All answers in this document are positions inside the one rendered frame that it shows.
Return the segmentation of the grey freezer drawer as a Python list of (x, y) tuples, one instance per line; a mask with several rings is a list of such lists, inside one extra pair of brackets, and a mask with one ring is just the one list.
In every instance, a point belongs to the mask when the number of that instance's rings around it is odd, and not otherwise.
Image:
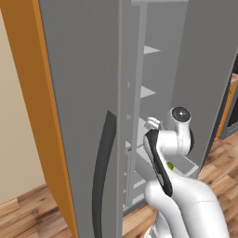
[[(197, 171), (198, 166), (189, 158), (183, 155), (170, 155), (165, 158), (170, 162), (178, 175), (190, 177)], [(152, 168), (151, 160), (143, 147), (137, 148), (136, 153), (136, 171), (146, 180), (155, 180), (156, 175)]]

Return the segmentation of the grey fridge shelf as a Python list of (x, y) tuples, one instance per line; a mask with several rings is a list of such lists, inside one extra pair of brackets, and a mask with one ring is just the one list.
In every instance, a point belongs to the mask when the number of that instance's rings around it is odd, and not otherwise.
[(156, 52), (161, 52), (162, 50), (151, 47), (151, 46), (144, 46), (144, 55), (146, 54), (151, 54), (151, 53), (156, 53)]
[(154, 95), (155, 92), (150, 90), (149, 88), (145, 87), (145, 86), (142, 86), (141, 87), (141, 90), (140, 90), (140, 97), (141, 98), (146, 98), (146, 97), (149, 97), (151, 95)]

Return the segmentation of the grey fridge body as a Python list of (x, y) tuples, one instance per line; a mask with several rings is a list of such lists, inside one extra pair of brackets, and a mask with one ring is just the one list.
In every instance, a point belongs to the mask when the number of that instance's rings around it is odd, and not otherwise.
[[(188, 0), (132, 0), (130, 78), (126, 115), (126, 170), (123, 212), (142, 205), (146, 180), (136, 171), (149, 116), (165, 118), (171, 108)], [(144, 55), (144, 46), (161, 52)], [(155, 94), (140, 97), (145, 86)]]

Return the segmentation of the plain grey fridge door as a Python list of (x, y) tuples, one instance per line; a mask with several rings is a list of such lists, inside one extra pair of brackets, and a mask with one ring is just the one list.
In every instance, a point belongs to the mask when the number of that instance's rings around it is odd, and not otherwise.
[(223, 114), (238, 50), (238, 0), (190, 0), (172, 103), (192, 114), (189, 158), (201, 166)]

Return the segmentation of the orange wooden cabinet panel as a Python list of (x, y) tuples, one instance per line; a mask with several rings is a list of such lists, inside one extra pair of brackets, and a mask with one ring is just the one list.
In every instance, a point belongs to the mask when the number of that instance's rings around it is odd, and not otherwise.
[(0, 0), (46, 184), (73, 238), (79, 238), (39, 0)]

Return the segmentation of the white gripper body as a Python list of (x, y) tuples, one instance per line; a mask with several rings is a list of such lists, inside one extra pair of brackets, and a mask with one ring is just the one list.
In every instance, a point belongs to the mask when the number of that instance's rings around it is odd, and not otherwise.
[(161, 129), (161, 121), (156, 119), (155, 117), (148, 117), (144, 126), (148, 130), (150, 130), (150, 129), (160, 130)]

